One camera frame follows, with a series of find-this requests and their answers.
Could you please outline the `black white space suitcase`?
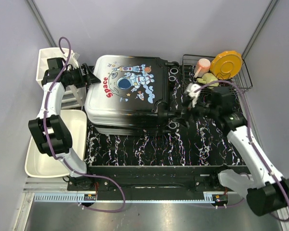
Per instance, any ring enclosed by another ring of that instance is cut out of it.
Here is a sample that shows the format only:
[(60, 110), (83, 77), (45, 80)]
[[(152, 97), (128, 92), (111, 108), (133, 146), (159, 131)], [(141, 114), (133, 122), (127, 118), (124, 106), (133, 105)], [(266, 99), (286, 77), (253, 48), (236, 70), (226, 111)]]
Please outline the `black white space suitcase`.
[(159, 57), (103, 55), (85, 101), (88, 120), (105, 135), (159, 136), (176, 130), (171, 93), (179, 63)]

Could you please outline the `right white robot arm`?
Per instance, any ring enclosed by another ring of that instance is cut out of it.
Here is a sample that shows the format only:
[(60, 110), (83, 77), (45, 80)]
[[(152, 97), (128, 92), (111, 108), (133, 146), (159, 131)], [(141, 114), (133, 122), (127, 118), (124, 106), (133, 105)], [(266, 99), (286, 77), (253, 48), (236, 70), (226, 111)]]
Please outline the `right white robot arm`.
[(190, 117), (213, 119), (217, 128), (239, 152), (252, 175), (250, 180), (222, 166), (209, 178), (210, 187), (215, 191), (223, 187), (235, 191), (246, 199), (252, 212), (259, 217), (289, 208), (289, 178), (285, 178), (268, 159), (255, 140), (247, 119), (233, 110), (229, 87), (214, 87), (206, 103), (199, 101), (200, 92), (201, 86), (198, 84), (189, 84), (184, 91), (181, 123), (188, 126)]

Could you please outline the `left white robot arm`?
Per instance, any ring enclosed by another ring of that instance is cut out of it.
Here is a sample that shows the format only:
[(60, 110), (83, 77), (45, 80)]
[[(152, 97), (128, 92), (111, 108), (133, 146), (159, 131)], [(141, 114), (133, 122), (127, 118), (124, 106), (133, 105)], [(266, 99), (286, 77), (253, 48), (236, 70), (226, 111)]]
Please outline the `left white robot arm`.
[(88, 191), (94, 178), (74, 151), (72, 135), (61, 118), (68, 86), (88, 87), (85, 112), (95, 129), (106, 135), (159, 136), (179, 114), (171, 109), (171, 92), (179, 64), (158, 57), (103, 55), (94, 66), (69, 67), (68, 61), (47, 59), (39, 114), (28, 123), (42, 154), (59, 161), (78, 186)]

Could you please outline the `green ceramic mug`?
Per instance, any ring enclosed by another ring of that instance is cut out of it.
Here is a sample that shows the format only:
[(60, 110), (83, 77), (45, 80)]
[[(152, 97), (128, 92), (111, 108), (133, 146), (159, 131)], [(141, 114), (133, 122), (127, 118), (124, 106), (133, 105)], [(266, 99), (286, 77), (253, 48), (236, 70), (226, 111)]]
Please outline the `green ceramic mug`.
[[(200, 84), (209, 84), (211, 82), (217, 81), (217, 77), (212, 73), (205, 73), (202, 77), (197, 78), (197, 83)], [(208, 86), (209, 89), (213, 89), (214, 87), (218, 87), (219, 82), (211, 84)]]

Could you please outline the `pink plastic cup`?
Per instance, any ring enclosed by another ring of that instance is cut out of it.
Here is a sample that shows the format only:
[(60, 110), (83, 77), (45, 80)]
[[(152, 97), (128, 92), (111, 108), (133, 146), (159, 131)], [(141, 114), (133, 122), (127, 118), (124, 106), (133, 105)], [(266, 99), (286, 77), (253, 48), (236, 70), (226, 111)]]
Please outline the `pink plastic cup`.
[(202, 77), (204, 74), (208, 73), (210, 65), (210, 60), (206, 58), (199, 59), (194, 69), (194, 78)]

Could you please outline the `yellow round plate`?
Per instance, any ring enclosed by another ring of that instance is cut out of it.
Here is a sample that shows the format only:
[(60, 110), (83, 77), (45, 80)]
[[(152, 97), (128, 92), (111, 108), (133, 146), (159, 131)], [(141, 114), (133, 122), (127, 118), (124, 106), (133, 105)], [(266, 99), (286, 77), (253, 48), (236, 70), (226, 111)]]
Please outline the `yellow round plate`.
[(210, 72), (220, 80), (228, 80), (239, 73), (243, 64), (242, 56), (237, 51), (224, 51), (211, 62)]

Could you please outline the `white plastic basin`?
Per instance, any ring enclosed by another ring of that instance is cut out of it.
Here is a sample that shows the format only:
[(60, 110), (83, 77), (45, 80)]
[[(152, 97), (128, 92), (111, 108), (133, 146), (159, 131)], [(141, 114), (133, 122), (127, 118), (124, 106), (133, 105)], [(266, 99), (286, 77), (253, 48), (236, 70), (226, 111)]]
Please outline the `white plastic basin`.
[(46, 119), (48, 142), (43, 118), (30, 120), (31, 139), (25, 161), (25, 172), (34, 178), (57, 178), (86, 173), (84, 151), (87, 116), (81, 110), (62, 110)]

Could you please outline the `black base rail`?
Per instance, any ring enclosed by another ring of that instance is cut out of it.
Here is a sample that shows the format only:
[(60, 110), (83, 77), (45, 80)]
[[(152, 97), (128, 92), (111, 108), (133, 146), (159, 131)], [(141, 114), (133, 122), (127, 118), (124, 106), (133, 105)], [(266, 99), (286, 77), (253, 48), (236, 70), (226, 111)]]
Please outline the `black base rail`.
[(192, 191), (224, 191), (217, 179), (217, 171), (228, 166), (120, 166), (89, 167), (95, 175), (109, 177), (121, 188), (168, 188)]

